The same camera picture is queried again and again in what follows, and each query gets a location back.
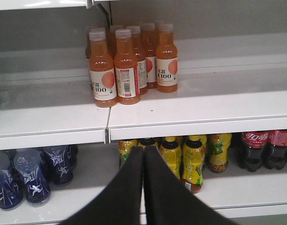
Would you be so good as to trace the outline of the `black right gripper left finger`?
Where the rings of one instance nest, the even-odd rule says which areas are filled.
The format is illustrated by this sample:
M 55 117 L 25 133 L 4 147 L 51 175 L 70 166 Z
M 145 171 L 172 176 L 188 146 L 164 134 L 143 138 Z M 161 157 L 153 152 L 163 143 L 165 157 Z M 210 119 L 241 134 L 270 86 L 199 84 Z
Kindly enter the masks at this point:
M 130 155 L 106 188 L 62 225 L 139 225 L 143 178 L 143 148 Z

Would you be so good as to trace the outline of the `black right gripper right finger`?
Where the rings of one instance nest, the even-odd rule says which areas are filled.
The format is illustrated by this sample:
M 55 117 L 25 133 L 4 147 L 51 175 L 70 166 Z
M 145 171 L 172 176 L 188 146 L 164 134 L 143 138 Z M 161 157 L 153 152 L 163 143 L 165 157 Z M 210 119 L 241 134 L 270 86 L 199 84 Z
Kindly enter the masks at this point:
M 149 225 L 234 225 L 194 196 L 154 146 L 144 150 L 144 196 Z

